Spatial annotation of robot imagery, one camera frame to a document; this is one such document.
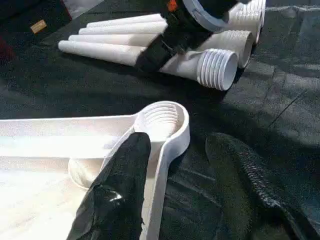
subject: white plastic tray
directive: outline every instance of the white plastic tray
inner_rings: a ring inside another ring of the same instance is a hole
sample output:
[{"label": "white plastic tray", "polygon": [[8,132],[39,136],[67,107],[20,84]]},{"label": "white plastic tray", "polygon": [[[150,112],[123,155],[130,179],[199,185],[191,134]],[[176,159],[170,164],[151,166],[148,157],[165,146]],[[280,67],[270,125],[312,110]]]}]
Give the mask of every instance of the white plastic tray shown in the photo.
[{"label": "white plastic tray", "polygon": [[0,129],[1,159],[70,159],[69,174],[82,188],[90,186],[131,133],[148,133],[151,154],[140,239],[158,239],[169,165],[190,142],[189,114],[182,105],[161,101],[123,116],[0,120]]}]

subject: red object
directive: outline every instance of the red object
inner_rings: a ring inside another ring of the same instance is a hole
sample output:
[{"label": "red object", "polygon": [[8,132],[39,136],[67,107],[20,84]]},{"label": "red object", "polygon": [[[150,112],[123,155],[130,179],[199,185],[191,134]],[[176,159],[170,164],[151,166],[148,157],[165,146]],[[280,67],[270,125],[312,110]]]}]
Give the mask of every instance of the red object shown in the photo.
[{"label": "red object", "polygon": [[178,8],[176,0],[170,0],[167,4],[169,12],[174,12]]},{"label": "red object", "polygon": [[15,53],[10,45],[0,36],[0,63],[7,62],[15,57]]}]

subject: dark surface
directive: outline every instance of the dark surface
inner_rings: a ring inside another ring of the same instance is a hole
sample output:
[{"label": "dark surface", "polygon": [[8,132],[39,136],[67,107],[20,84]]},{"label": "dark surface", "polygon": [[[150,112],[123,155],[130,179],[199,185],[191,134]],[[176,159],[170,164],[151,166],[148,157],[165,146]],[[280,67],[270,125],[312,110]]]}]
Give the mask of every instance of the dark surface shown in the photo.
[{"label": "dark surface", "polygon": [[[319,231],[320,3],[268,1],[281,7],[267,11],[249,66],[225,93],[57,48],[89,22],[155,12],[156,2],[107,0],[0,68],[0,118],[123,115],[155,101],[176,101],[189,111],[191,143],[170,167],[161,240],[212,240],[221,225],[205,153],[213,132],[236,137],[265,157]],[[292,4],[313,6],[286,7]]]},{"label": "dark surface", "polygon": [[252,148],[230,135],[213,133],[205,141],[205,152],[230,240],[320,240],[296,198]]},{"label": "dark surface", "polygon": [[[45,21],[46,27],[33,33],[31,26],[40,20]],[[0,42],[0,65],[8,59],[8,53],[5,53],[4,49],[9,48],[14,58],[70,20],[64,3],[59,0],[0,1],[0,40],[4,42]]]}]

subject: threaded end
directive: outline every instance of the threaded end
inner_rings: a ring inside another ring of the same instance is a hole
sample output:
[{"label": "threaded end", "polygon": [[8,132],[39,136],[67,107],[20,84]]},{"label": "threaded end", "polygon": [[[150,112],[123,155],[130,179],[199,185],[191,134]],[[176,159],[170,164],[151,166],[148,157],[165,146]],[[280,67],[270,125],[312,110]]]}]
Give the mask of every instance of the threaded end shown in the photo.
[{"label": "threaded end", "polygon": [[219,49],[227,49],[238,56],[238,67],[243,69],[248,65],[254,39],[250,31],[228,30],[220,34],[217,42]]},{"label": "threaded end", "polygon": [[241,11],[244,12],[261,12],[261,27],[263,27],[265,22],[265,13],[266,13],[266,0],[253,0],[248,4],[242,6]]},{"label": "threaded end", "polygon": [[180,118],[174,104],[157,102],[140,112],[134,129],[147,133],[151,141],[164,141],[180,129]]},{"label": "threaded end", "polygon": [[254,42],[257,43],[260,37],[262,26],[262,11],[239,11],[231,14],[228,23],[228,30],[250,31]]},{"label": "threaded end", "polygon": [[235,52],[209,49],[203,52],[197,67],[197,81],[220,91],[228,90],[236,75],[238,57]]}]

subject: pile of white tubes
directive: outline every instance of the pile of white tubes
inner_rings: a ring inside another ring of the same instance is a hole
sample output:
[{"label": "pile of white tubes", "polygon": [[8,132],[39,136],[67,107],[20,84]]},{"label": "pile of white tubes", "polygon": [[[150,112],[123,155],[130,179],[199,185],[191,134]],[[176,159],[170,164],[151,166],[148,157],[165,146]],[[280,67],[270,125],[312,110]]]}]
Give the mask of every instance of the pile of white tubes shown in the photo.
[{"label": "pile of white tubes", "polygon": [[[252,46],[259,41],[265,10],[266,0],[237,4],[229,11],[224,31],[213,34],[199,48],[176,55],[160,72],[228,90],[237,67],[243,69],[249,63]],[[134,66],[139,54],[166,27],[160,14],[90,22],[78,35],[60,41],[58,48],[65,53]]]}]

